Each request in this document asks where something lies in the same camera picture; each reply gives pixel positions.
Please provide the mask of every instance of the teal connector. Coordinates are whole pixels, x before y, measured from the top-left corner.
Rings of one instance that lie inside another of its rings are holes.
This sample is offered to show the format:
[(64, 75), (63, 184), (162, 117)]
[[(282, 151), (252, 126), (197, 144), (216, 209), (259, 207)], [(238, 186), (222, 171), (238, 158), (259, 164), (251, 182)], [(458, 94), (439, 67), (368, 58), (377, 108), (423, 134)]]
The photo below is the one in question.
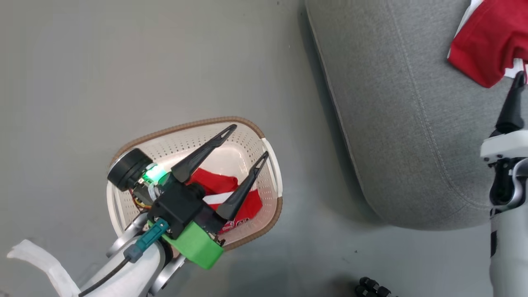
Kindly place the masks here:
[(168, 223), (164, 219), (158, 218), (158, 221), (156, 221), (149, 228), (149, 230), (147, 230), (147, 232), (141, 235), (141, 237), (134, 244), (127, 247), (127, 249), (123, 252), (123, 255), (125, 258), (130, 258), (131, 263), (136, 263), (139, 258), (143, 256), (143, 252), (145, 252), (149, 246), (160, 239), (161, 236), (165, 234), (167, 229)]

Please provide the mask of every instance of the red cloth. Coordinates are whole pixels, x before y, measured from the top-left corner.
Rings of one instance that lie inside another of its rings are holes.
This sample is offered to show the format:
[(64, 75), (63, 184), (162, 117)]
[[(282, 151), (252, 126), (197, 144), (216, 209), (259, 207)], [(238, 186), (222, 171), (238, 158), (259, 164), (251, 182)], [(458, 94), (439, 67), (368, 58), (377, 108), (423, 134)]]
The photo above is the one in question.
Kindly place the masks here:
[[(238, 187), (238, 179), (235, 177), (226, 177), (225, 175), (219, 175), (211, 173), (207, 170), (198, 168), (188, 183), (199, 183), (205, 189), (206, 195), (221, 194), (226, 192), (234, 191)], [(220, 204), (210, 205), (214, 210), (218, 209)], [(225, 233), (236, 226), (254, 218), (259, 210), (262, 208), (262, 201), (260, 200), (259, 192), (253, 190), (249, 192), (246, 200), (240, 207), (235, 219), (228, 221), (222, 231), (219, 234)]]
[(448, 61), (490, 88), (514, 58), (528, 63), (528, 0), (484, 0), (453, 40)]

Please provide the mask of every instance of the gray fabric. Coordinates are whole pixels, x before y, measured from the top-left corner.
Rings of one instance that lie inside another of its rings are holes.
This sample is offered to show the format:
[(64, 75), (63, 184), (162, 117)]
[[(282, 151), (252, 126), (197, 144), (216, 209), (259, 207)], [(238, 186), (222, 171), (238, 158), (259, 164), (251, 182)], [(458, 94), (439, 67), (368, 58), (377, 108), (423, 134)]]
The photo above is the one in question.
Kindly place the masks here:
[(363, 192), (390, 224), (455, 229), (487, 220), (493, 171), (479, 150), (512, 81), (486, 89), (446, 61), (468, 5), (307, 3)]

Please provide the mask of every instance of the green 3d-printed part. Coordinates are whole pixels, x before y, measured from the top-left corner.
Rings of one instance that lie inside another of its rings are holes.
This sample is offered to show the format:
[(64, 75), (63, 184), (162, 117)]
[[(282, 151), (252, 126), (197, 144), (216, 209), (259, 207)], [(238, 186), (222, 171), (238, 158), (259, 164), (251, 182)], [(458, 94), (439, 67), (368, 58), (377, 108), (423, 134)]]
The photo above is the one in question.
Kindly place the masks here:
[(210, 269), (223, 254), (224, 249), (195, 222), (191, 222), (177, 239), (171, 239), (164, 234), (163, 239), (174, 246), (178, 252), (203, 269)]

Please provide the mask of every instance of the green led light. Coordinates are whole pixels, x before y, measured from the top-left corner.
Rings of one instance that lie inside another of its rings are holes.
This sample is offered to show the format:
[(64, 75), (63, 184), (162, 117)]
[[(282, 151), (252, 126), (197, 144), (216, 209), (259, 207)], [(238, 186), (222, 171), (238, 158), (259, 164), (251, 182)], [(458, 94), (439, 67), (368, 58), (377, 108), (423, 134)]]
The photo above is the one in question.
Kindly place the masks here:
[(161, 166), (156, 165), (150, 168), (150, 170), (148, 170), (147, 172), (145, 172), (145, 174), (143, 175), (143, 178), (157, 182), (159, 181), (160, 178), (162, 178), (162, 176), (166, 174), (167, 172), (165, 172), (165, 170), (163, 170)]

